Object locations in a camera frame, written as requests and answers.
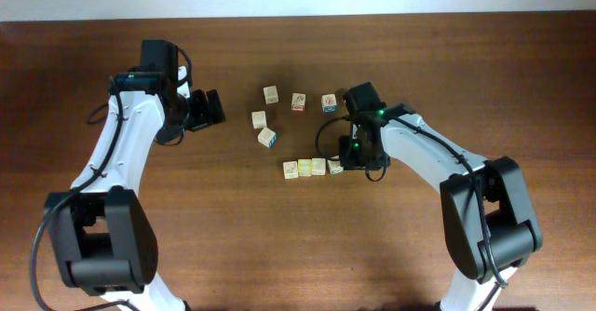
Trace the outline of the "wooden block green R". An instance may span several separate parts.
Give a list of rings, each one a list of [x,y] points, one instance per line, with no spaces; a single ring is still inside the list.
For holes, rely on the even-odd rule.
[[[296,179],[299,177],[298,162],[287,161],[282,164],[283,174],[286,180]]]

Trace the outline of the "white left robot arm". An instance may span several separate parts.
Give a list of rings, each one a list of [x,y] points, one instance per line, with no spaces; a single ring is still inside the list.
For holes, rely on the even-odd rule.
[[[138,198],[152,144],[177,145],[187,132],[224,122],[216,90],[192,88],[185,52],[166,40],[142,41],[139,65],[109,80],[107,114],[94,151],[67,192],[51,193],[34,238],[29,276],[43,308],[36,256],[48,235],[63,284],[107,307],[186,310],[157,273],[156,235]]]

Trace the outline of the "wooden block red I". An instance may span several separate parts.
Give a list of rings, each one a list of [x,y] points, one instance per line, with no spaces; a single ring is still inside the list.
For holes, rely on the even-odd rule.
[[[344,167],[339,160],[338,155],[334,156],[332,159],[328,159],[327,166],[331,175],[335,175],[344,171]]]

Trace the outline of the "wooden block letter J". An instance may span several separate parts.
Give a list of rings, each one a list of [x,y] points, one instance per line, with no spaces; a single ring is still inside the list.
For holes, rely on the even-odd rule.
[[[313,158],[311,173],[314,176],[323,176],[326,173],[326,159]]]

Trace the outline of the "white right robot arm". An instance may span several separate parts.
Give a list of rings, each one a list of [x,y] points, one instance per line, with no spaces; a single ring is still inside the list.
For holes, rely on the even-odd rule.
[[[389,106],[371,83],[343,98],[349,134],[339,140],[346,170],[385,173],[391,160],[440,195],[445,243],[455,265],[440,310],[490,310],[509,279],[543,245],[519,164],[470,153],[404,103]]]

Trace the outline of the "wooden block yellow top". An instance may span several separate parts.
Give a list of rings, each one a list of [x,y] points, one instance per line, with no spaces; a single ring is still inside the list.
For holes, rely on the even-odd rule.
[[[300,177],[310,177],[312,175],[312,160],[299,159],[297,161],[298,174]]]

